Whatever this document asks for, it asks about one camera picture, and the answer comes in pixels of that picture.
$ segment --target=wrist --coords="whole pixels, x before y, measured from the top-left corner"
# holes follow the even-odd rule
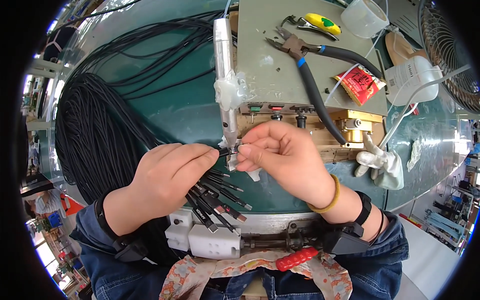
[[[319,209],[327,207],[334,199],[336,192],[335,180],[326,174],[326,177],[322,180],[320,190],[315,193],[315,198],[309,203]]]
[[[143,223],[148,221],[138,205],[129,186],[110,192],[103,201],[105,220],[118,235],[126,235],[134,232]]]

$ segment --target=factory floor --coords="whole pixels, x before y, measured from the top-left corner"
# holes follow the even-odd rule
[[[436,186],[432,187],[425,194],[406,203],[404,206],[393,210],[392,212],[396,214],[404,214],[406,216],[411,216],[413,214],[422,220],[425,216],[425,209],[433,210],[434,201],[444,203],[445,200],[448,199],[448,196],[452,193],[452,191],[454,191],[452,186],[457,186],[458,182],[463,180],[465,171],[465,162],[463,162],[456,170],[448,175],[447,178],[439,182]],[[455,191],[453,195],[460,196],[460,193]]]

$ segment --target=denim sleeve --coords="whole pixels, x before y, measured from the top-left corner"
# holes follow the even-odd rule
[[[402,261],[408,258],[408,242],[398,217],[385,212],[387,229],[364,253],[337,255],[353,284],[351,300],[395,298],[400,289]]]
[[[76,221],[70,237],[82,246],[80,257],[98,300],[158,299],[169,268],[115,259],[113,240],[100,228],[93,205],[79,211]]]

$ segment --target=person's left hand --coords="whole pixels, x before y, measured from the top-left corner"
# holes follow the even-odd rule
[[[204,144],[160,145],[142,157],[132,183],[104,200],[105,218],[117,235],[169,215],[185,204],[185,195],[218,159]]]

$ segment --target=denim jacket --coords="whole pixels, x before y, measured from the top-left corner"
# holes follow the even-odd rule
[[[393,299],[400,288],[401,261],[408,258],[408,243],[398,217],[389,212],[385,215],[390,221],[388,228],[366,252],[335,257],[351,277],[352,300]],[[78,212],[70,236],[82,246],[81,259],[98,300],[158,299],[169,268],[146,260],[116,260],[113,241],[100,228],[93,205]],[[237,300],[254,276],[262,277],[269,300],[324,299],[313,280],[263,268],[230,278],[223,290],[206,287],[201,299]]]

